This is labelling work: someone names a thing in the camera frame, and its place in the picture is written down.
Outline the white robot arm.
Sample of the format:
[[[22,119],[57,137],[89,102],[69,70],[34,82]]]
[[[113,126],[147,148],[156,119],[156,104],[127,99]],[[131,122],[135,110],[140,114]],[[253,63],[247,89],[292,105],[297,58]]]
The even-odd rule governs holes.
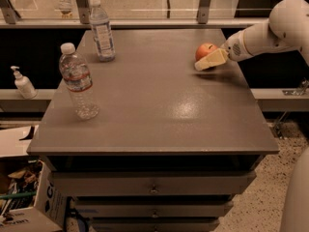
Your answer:
[[[263,53],[296,50],[309,65],[309,4],[305,0],[282,0],[262,23],[229,37],[220,47],[200,54],[198,71],[240,62]],[[309,149],[298,158],[290,182],[279,232],[309,232]]]

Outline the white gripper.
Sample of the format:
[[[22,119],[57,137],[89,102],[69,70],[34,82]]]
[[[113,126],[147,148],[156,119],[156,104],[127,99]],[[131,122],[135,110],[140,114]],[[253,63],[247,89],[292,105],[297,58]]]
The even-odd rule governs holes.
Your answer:
[[[211,67],[219,66],[227,62],[228,56],[231,60],[236,62],[252,57],[245,47],[243,30],[238,31],[229,37],[221,48],[213,50],[207,55],[200,57],[194,64],[194,67],[197,71],[202,71]]]

